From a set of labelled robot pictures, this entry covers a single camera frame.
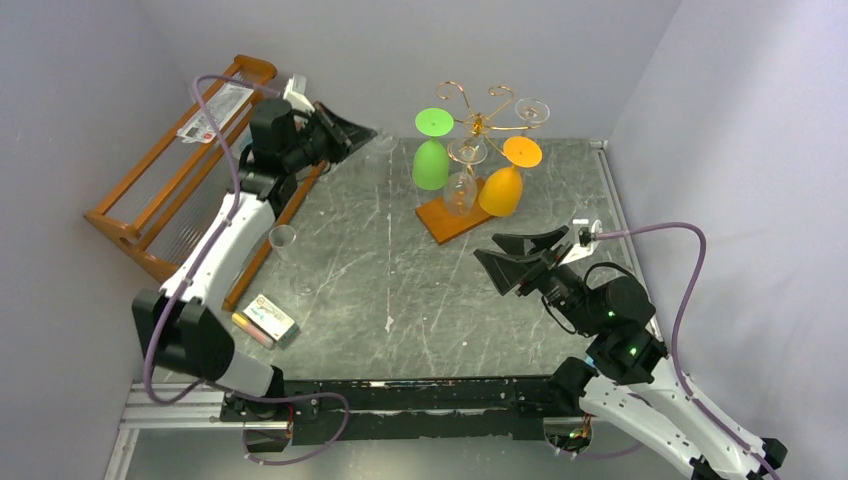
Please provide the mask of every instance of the small box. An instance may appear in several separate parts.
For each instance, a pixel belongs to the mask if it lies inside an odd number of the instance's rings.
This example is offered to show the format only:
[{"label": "small box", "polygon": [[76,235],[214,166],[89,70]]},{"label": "small box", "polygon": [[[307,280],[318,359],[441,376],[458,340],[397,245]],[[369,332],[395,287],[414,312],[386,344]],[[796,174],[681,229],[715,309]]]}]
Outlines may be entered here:
[{"label": "small box", "polygon": [[297,331],[294,320],[265,295],[258,295],[247,308],[244,309],[245,316],[265,332],[274,343],[288,339]]}]

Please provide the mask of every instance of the white wall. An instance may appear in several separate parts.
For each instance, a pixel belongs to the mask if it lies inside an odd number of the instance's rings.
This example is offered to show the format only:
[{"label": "white wall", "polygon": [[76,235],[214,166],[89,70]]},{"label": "white wall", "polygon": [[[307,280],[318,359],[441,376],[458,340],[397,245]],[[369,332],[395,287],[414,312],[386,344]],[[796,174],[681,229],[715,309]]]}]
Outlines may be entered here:
[{"label": "white wall", "polygon": [[152,280],[82,217],[188,106],[132,2],[0,2],[0,477],[102,478]]},{"label": "white wall", "polygon": [[[680,0],[141,0],[186,75],[236,53],[309,78],[307,93],[354,121],[418,135],[444,80],[494,110],[504,84],[553,112],[547,137],[608,138]],[[512,109],[501,124],[515,125]]]},{"label": "white wall", "polygon": [[[848,478],[846,38],[844,2],[684,1],[611,137],[631,227],[706,231],[684,367],[784,479]],[[668,335],[697,243],[636,245]]]}]

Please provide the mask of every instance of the paper label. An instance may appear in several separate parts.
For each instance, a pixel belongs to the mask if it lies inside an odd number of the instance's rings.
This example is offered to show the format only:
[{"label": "paper label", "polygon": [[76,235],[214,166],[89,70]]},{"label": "paper label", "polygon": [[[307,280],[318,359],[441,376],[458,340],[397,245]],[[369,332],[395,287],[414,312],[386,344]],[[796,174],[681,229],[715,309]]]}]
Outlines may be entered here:
[{"label": "paper label", "polygon": [[[212,113],[218,128],[223,128],[224,124],[233,118],[252,93],[253,90],[249,88],[230,83],[224,84],[215,92],[215,95],[206,102],[206,108]],[[215,139],[212,127],[209,126],[206,116],[200,110],[195,112],[191,119],[177,131],[177,136],[187,143],[210,143]]]}]

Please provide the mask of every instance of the gray marble surface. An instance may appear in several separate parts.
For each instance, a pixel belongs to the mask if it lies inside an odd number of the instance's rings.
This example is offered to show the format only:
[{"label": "gray marble surface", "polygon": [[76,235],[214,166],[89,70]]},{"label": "gray marble surface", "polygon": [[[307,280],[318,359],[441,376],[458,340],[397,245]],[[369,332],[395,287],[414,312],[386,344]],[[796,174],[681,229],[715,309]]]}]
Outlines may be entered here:
[{"label": "gray marble surface", "polygon": [[[441,194],[412,183],[420,142],[401,142],[384,184],[352,181],[355,159],[316,183],[292,221],[298,258],[313,272],[316,291],[293,294],[291,268],[271,255],[239,304],[262,293],[300,332],[284,348],[266,350],[230,324],[242,351],[282,368],[288,379],[549,374],[566,357],[584,355],[587,340],[560,330],[538,294],[498,295],[473,252],[495,249],[493,233],[552,230],[586,208],[611,229],[610,192],[588,142],[540,140],[544,160],[524,170],[515,214],[443,246],[415,215],[415,207]],[[506,165],[490,155],[477,171],[486,176]],[[630,266],[623,243],[606,242],[574,269],[582,273],[602,260]],[[591,283],[613,274],[599,270]]]}]

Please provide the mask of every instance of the table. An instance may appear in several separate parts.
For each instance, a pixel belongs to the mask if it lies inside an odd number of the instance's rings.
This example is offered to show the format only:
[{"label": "table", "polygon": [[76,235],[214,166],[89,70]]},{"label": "table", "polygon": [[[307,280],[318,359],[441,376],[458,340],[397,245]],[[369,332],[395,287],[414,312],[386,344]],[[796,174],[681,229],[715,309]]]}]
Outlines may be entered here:
[{"label": "table", "polygon": [[[230,324],[239,349],[280,367],[287,379],[538,375],[552,373],[568,356],[584,356],[587,339],[560,330],[538,294],[498,295],[473,252],[496,249],[494,233],[553,230],[578,209],[594,211],[612,230],[616,202],[589,142],[540,140],[544,160],[523,172],[515,214],[441,247],[415,215],[415,207],[441,194],[412,183],[420,142],[400,143],[384,185],[353,181],[352,163],[319,179],[292,221],[306,242],[302,262],[316,272],[317,291],[291,293],[286,266],[271,255],[238,305],[262,293],[300,332],[285,348],[266,350]],[[506,165],[498,155],[478,172],[486,176]],[[599,261],[633,269],[624,242],[604,242],[574,269],[582,274]],[[615,275],[604,270],[590,284]]]}]

